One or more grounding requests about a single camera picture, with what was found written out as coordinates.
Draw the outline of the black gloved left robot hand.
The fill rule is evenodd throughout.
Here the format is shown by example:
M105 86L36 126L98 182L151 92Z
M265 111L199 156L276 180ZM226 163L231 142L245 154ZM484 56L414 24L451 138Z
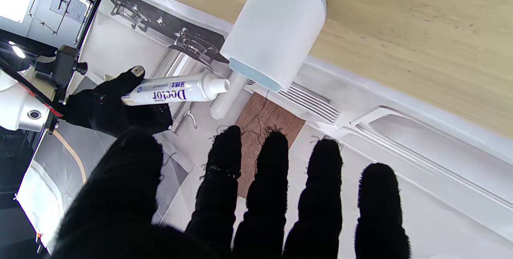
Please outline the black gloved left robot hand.
M339 144L316 142L298 219L285 234L289 146L266 137L235 229L242 133L214 137L185 231L152 223L163 151L153 136L129 131L100 160L60 224L52 259L336 259L342 226Z

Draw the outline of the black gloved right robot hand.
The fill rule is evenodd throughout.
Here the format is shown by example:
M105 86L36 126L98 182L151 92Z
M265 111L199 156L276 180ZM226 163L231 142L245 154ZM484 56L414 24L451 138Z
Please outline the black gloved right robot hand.
M167 131L173 124L168 104L131 107L121 100L143 81L144 75L145 69L135 66L93 89L69 96L62 119L112 137L120 137L132 128L140 128L152 135Z

